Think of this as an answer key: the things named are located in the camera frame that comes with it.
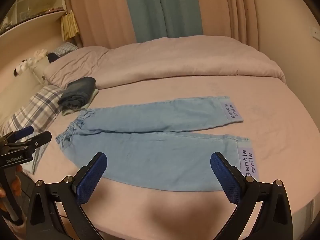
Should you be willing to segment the person left hand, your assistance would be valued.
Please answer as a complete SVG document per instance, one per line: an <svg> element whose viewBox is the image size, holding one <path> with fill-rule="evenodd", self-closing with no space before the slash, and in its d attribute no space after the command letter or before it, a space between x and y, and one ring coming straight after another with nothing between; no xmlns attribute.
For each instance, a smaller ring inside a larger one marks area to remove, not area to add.
<svg viewBox="0 0 320 240"><path fill-rule="evenodd" d="M11 182L10 190L11 190L12 194L15 197L19 197L21 195L21 193L22 193L21 180L17 175L21 171L22 171L22 166L21 165L15 166L15 179L14 180L13 179L9 180ZM3 189L1 187L0 191L1 191L1 209L4 212L7 212L8 210L7 210L7 208L6 208L6 206L4 205L4 202L3 202L3 198L6 197L7 190L5 190L5 189Z"/></svg>

